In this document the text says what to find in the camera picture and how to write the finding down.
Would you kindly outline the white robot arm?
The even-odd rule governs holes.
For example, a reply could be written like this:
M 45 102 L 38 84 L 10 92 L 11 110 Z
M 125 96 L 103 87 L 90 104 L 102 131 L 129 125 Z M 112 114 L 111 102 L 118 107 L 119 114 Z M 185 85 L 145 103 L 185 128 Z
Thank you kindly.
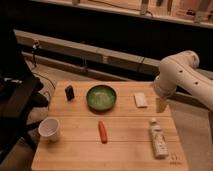
M 199 56 L 191 50 L 163 58 L 158 65 L 159 75 L 153 82 L 155 93 L 165 99 L 181 87 L 213 111 L 213 80 L 197 72 L 198 66 Z

